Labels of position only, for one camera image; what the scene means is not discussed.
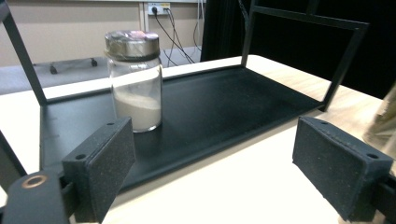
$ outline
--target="wooden surface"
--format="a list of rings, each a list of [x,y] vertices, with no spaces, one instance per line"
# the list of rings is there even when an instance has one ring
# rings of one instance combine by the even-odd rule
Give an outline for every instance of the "wooden surface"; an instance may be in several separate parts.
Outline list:
[[[240,57],[184,65],[164,69],[164,76],[237,63]],[[329,85],[259,56],[249,56],[247,67],[318,100]],[[50,98],[105,87],[108,83],[102,79],[48,88],[45,93]],[[308,116],[327,120],[361,139],[380,103],[340,87],[328,112]],[[0,105],[0,128],[32,173],[38,169],[39,106],[30,91],[0,96]],[[296,123],[122,194],[104,223],[337,223],[337,213],[291,162]]]

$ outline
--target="white powder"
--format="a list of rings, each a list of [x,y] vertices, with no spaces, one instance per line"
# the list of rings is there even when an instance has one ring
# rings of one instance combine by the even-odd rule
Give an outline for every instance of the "white powder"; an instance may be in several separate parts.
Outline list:
[[[161,122],[161,105],[151,97],[117,92],[114,102],[119,118],[132,118],[134,132],[148,131]]]

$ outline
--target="jar lid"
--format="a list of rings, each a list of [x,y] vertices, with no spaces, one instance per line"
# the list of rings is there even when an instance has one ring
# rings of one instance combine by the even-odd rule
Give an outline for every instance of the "jar lid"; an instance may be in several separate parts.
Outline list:
[[[117,61],[144,62],[160,56],[158,35],[151,32],[114,31],[105,40],[105,55]]]

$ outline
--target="black curtain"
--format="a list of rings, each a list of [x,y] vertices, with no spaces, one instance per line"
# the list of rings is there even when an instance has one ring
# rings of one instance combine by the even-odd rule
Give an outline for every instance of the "black curtain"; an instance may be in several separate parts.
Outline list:
[[[261,0],[259,5],[305,12],[308,0]],[[250,1],[244,1],[247,10]],[[238,0],[207,0],[202,61],[242,55]],[[383,98],[396,80],[396,1],[321,0],[317,15],[370,23],[343,85]],[[250,53],[331,78],[351,33],[258,16]]]

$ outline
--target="black tray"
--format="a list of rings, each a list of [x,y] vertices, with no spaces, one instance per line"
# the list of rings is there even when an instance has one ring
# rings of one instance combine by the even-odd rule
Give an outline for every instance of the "black tray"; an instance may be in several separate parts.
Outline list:
[[[123,190],[166,175],[323,106],[243,66],[163,81],[163,124],[135,133],[136,164]],[[41,168],[60,161],[115,118],[105,91],[42,107]]]

